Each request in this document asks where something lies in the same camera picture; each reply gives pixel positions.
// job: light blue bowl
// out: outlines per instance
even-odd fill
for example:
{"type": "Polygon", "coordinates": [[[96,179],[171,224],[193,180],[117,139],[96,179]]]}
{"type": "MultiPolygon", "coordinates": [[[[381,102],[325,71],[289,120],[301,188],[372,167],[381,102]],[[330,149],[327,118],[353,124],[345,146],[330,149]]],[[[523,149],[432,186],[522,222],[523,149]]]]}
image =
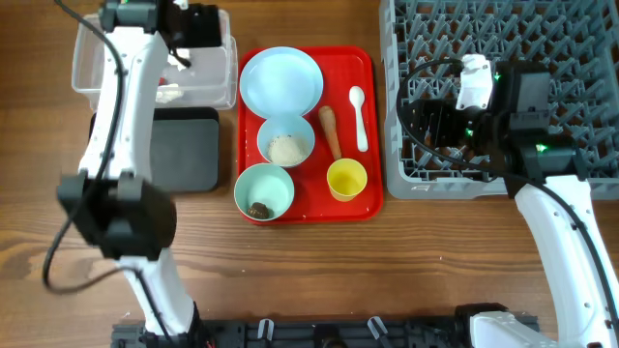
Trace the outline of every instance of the light blue bowl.
{"type": "Polygon", "coordinates": [[[294,184],[290,175],[274,164],[260,163],[247,168],[234,186],[236,206],[246,217],[270,221],[281,217],[294,200],[294,184]],[[248,209],[260,202],[269,209],[269,218],[250,217],[248,209]]]}
{"type": "Polygon", "coordinates": [[[284,168],[292,168],[303,163],[310,156],[316,144],[313,128],[310,122],[303,117],[271,117],[262,124],[257,136],[260,155],[270,163],[273,163],[273,161],[269,158],[269,144],[271,140],[281,135],[290,135],[296,138],[299,146],[303,147],[307,153],[300,162],[294,165],[281,165],[284,168]]]}
{"type": "Polygon", "coordinates": [[[273,47],[256,54],[241,72],[241,97],[254,114],[305,116],[320,101],[322,72],[305,52],[273,47]]]}

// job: brown utensil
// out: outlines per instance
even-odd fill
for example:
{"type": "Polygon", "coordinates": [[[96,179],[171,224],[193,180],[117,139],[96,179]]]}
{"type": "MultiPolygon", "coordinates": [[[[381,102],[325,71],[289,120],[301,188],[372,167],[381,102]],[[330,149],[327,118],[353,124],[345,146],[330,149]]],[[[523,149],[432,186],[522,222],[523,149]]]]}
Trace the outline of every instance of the brown utensil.
{"type": "Polygon", "coordinates": [[[341,149],[339,148],[338,132],[336,128],[336,114],[333,112],[331,106],[325,105],[318,110],[318,116],[320,117],[320,125],[322,125],[322,129],[327,136],[327,142],[329,143],[333,158],[335,160],[341,159],[341,149]]]}

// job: plate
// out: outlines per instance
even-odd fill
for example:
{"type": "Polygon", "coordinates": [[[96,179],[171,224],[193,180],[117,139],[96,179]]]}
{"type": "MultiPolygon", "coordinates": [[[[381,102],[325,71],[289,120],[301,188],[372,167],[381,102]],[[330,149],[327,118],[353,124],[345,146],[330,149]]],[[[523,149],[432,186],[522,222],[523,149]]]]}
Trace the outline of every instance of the plate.
{"type": "Polygon", "coordinates": [[[324,81],[316,62],[291,47],[274,47],[256,54],[241,73],[241,97],[264,119],[305,116],[322,96],[324,81]]]}

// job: red tray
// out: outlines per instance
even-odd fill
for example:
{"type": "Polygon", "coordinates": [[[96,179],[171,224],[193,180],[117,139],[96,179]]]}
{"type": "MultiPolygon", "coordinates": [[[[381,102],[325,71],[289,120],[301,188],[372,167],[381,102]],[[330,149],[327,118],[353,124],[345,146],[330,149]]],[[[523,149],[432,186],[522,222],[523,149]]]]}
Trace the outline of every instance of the red tray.
{"type": "MultiPolygon", "coordinates": [[[[255,224],[338,222],[366,220],[374,217],[383,205],[383,182],[380,168],[378,127],[376,126],[376,104],[372,63],[368,54],[354,46],[300,47],[313,58],[324,78],[324,92],[318,106],[306,115],[316,134],[315,147],[301,165],[287,169],[295,185],[295,196],[290,209],[280,218],[255,224]],[[360,86],[366,95],[363,116],[368,134],[369,150],[357,150],[355,109],[348,101],[352,86],[360,86]],[[350,202],[338,202],[329,191],[327,169],[333,163],[324,131],[318,119],[318,109],[330,105],[338,127],[339,145],[345,158],[359,161],[368,172],[368,185],[350,202]]],[[[256,49],[245,55],[241,71],[248,61],[263,49],[256,49]]],[[[239,175],[248,167],[267,162],[258,151],[256,137],[264,120],[253,114],[239,94],[239,175]]]]}

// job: table surface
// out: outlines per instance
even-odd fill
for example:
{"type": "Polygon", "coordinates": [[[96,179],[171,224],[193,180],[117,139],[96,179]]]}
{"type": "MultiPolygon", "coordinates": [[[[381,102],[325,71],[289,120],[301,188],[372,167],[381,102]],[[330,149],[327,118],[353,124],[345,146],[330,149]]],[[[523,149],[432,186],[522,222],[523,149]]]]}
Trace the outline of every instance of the table surface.
{"type": "MultiPolygon", "coordinates": [[[[44,253],[66,217],[55,189],[61,174],[77,168],[91,116],[71,88],[77,24],[51,3],[0,5],[0,346],[108,347],[112,324],[143,318],[121,275],[67,297],[47,294],[40,280],[44,253]]],[[[83,3],[69,1],[82,14],[100,2],[83,3]]],[[[276,45],[366,50],[383,124],[378,1],[218,3],[230,13],[239,56],[276,45]]],[[[383,210],[368,222],[255,227],[232,197],[235,125],[235,111],[221,113],[221,188],[175,197],[173,250],[203,318],[403,318],[499,302],[538,315],[543,332],[556,337],[540,256],[514,201],[403,201],[385,191],[383,210]]],[[[594,207],[616,266],[619,204],[594,207]]],[[[79,282],[112,266],[72,230],[52,274],[79,282]]]]}

